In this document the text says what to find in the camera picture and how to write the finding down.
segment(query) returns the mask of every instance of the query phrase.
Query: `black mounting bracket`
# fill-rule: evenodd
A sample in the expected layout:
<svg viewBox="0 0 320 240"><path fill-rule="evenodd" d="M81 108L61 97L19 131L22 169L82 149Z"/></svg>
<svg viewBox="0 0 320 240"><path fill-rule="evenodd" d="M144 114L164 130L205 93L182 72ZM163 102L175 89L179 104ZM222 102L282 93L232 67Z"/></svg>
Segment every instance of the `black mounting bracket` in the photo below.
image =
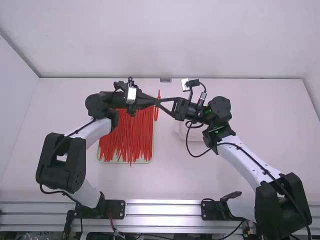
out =
<svg viewBox="0 0 320 240"><path fill-rule="evenodd" d="M241 217L233 216L228 208L227 201L234 199L242 194L240 191L232 192L222 198L220 201L214 201L211 198L205 198L201 201L201 218L204 221L223 221L223 220L242 220Z"/></svg>
<svg viewBox="0 0 320 240"><path fill-rule="evenodd" d="M74 209L75 219L124 219L126 213L126 202L124 200L102 200L99 208L89 208L76 205Z"/></svg>

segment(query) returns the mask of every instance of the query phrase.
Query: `white wall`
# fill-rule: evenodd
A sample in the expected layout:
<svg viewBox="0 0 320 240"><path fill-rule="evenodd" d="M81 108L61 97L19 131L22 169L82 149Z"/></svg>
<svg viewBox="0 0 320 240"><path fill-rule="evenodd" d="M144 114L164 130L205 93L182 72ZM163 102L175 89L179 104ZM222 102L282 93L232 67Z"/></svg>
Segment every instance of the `white wall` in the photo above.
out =
<svg viewBox="0 0 320 240"><path fill-rule="evenodd" d="M2 0L43 77L304 78L320 114L319 0Z"/></svg>
<svg viewBox="0 0 320 240"><path fill-rule="evenodd" d="M38 76L0 36L0 179L10 159L38 80Z"/></svg>

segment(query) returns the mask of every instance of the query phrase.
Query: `white table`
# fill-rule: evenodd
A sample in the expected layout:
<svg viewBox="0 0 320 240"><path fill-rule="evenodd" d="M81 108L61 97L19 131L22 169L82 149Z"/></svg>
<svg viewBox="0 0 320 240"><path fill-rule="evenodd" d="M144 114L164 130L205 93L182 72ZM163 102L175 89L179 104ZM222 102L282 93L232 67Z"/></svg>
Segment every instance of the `white table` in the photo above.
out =
<svg viewBox="0 0 320 240"><path fill-rule="evenodd" d="M35 181L43 141L50 132L64 133L89 121L86 97L99 91L112 91L112 80L42 79L39 82L1 181L2 202L67 202L60 195L41 194ZM285 174L297 174L308 200L320 201L317 185L320 123L302 80L201 81L208 89L206 102L215 96L230 99L233 116L230 125L242 141L274 168ZM136 79L136 84L149 95L157 96L160 89L162 98L188 97L188 93L182 93L178 79L172 83ZM195 102L201 91L200 86L194 89ZM154 153L148 164L100 163L96 157L97 142L86 154L87 179L109 199L199 202L203 198L219 199L234 191L242 191L248 199L254 197L242 176L213 152L200 158L189 156L185 141L174 133L173 125L174 120L160 111L154 129ZM202 142L189 146L194 154L206 149ZM314 224L315 228L320 226L320 222Z"/></svg>

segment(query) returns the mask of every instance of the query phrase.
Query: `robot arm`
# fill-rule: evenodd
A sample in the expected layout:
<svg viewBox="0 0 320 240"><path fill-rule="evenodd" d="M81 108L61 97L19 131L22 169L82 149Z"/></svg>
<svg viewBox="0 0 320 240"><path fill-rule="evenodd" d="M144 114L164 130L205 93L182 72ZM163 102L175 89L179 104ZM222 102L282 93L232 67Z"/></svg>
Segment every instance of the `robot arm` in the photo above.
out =
<svg viewBox="0 0 320 240"><path fill-rule="evenodd" d="M229 125L232 118L229 99L217 96L204 106L205 89L198 102L193 103L192 87L201 83L198 79L182 79L181 84L183 91L190 91L188 99L154 98L144 94L132 78L128 83L114 82L113 92L101 91L88 96L85 106L94 120L71 133L52 132L46 136L36 181L40 186L68 192L83 206L97 209L100 215L105 215L103 193L86 180L86 149L117 126L118 112L115 109L127 109L131 116L135 116L139 109L156 106L177 121L187 119L207 125L202 132L205 145L232 164L255 191L255 204L249 210L252 214L241 214L241 211L235 210L234 204L231 206L235 200L232 198L239 194L222 198L222 204L229 206L227 218L235 217L232 213L242 218L249 215L250 220L256 222L269 239L287 237L310 225L312 218L301 180L294 173L284 175L272 168L244 145ZM163 107L163 102L173 102L172 109ZM65 162L57 159L62 155L67 155Z"/></svg>

